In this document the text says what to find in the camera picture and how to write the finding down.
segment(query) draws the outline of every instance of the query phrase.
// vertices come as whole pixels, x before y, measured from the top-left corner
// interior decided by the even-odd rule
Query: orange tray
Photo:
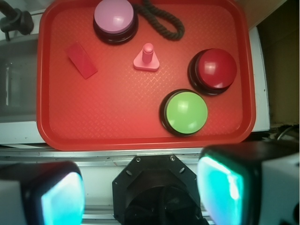
[[[231,0],[152,0],[181,19],[180,41],[161,37],[139,15],[136,36],[108,45],[96,36],[93,13],[99,0],[61,0],[43,14],[38,39],[37,126],[59,150],[128,150],[202,147],[243,141],[255,123],[255,93],[248,27]],[[169,29],[174,28],[162,21]],[[78,41],[98,72],[84,79],[65,53]],[[138,71],[133,59],[151,42],[157,72]],[[190,137],[164,129],[159,106],[176,89],[191,89],[188,64],[199,51],[220,48],[236,60],[238,73],[219,96],[203,96],[209,115]]]

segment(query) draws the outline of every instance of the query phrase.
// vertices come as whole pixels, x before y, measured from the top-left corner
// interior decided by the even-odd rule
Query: rope
[[[173,16],[171,13],[168,13],[164,10],[161,10],[151,4],[150,0],[142,0],[142,5],[134,4],[133,8],[137,13],[143,15],[146,20],[151,24],[151,26],[164,38],[169,40],[180,40],[184,35],[184,26],[180,19]],[[163,18],[174,25],[177,32],[169,31],[165,26],[158,22],[157,18]]]

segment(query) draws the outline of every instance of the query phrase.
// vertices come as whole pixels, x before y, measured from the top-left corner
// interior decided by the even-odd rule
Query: red block
[[[85,79],[98,71],[78,42],[67,48],[66,53]]]

